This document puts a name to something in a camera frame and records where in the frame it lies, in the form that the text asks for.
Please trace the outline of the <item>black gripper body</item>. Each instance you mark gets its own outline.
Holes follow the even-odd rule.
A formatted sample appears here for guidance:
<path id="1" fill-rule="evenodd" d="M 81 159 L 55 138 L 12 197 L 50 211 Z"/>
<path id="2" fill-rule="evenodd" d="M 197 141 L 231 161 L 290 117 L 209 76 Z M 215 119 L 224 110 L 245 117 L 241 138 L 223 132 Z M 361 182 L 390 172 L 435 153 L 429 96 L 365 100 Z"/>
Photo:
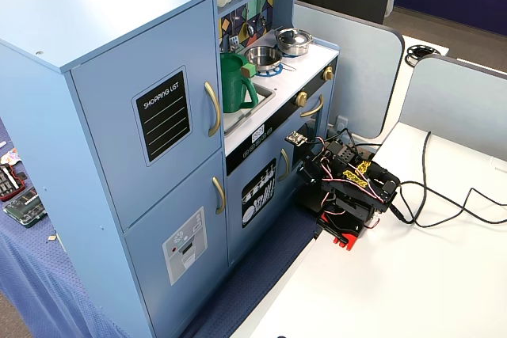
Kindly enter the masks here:
<path id="1" fill-rule="evenodd" d="M 328 179 L 329 176 L 322 167 L 322 159 L 326 158 L 326 151 L 327 149 L 324 148 L 324 150 L 314 153 L 311 148 L 305 148 L 301 153 L 300 159 L 302 164 L 298 168 L 297 173 L 308 186 L 313 186 L 314 188 L 319 186 L 323 191 L 328 192 L 330 186 L 325 179 Z"/>

